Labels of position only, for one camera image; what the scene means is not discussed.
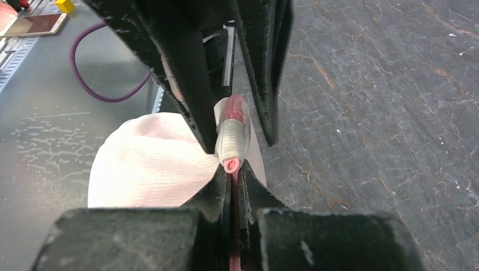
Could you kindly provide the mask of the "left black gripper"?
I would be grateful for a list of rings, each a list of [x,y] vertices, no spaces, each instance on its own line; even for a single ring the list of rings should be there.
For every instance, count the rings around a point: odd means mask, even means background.
[[[86,1],[162,84],[205,153],[217,139],[213,99],[226,96],[234,36],[226,1]],[[231,1],[255,108],[268,146],[278,143],[278,90],[293,1]]]

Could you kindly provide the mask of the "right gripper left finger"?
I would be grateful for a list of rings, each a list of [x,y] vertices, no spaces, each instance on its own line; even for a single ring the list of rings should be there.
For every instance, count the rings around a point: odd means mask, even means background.
[[[33,270],[228,270],[229,179],[177,208],[78,208],[52,225]]]

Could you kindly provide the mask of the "white mesh laundry bag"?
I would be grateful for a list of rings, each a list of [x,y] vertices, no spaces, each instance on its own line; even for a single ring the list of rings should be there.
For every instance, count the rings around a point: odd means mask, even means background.
[[[206,154],[179,113],[126,121],[99,148],[90,172],[89,208],[175,208],[214,176]]]

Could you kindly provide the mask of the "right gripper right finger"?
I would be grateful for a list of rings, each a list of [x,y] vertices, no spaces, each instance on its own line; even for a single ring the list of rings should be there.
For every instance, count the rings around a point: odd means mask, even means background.
[[[384,211],[291,209],[256,177],[239,171],[244,270],[423,270],[410,231]]]

